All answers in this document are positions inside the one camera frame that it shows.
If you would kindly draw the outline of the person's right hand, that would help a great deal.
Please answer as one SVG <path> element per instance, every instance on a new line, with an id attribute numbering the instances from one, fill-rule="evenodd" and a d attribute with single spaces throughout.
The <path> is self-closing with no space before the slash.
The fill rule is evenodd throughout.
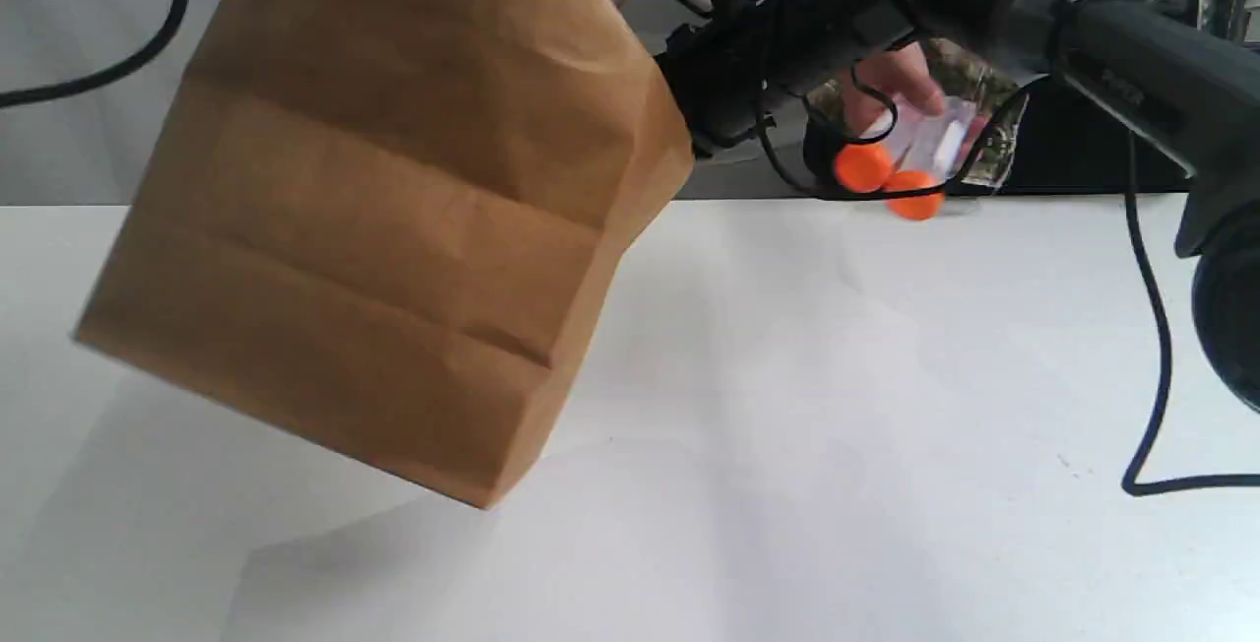
<path id="1" fill-rule="evenodd" d="M 971 91 L 949 94 L 944 89 L 930 73 L 929 59 L 917 44 L 862 60 L 839 81 L 839 122 L 845 144 L 863 144 L 859 135 L 885 111 L 891 111 L 895 120 L 906 106 L 922 115 L 941 115 L 949 97 L 971 99 L 987 118 Z"/>

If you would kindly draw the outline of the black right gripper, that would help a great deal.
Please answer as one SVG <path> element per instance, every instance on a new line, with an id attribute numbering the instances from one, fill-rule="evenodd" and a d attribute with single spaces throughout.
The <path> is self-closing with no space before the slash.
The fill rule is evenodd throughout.
<path id="1" fill-rule="evenodd" d="M 789 99 L 818 86 L 818 0 L 716 0 L 656 55 L 697 159 L 755 138 Z"/>

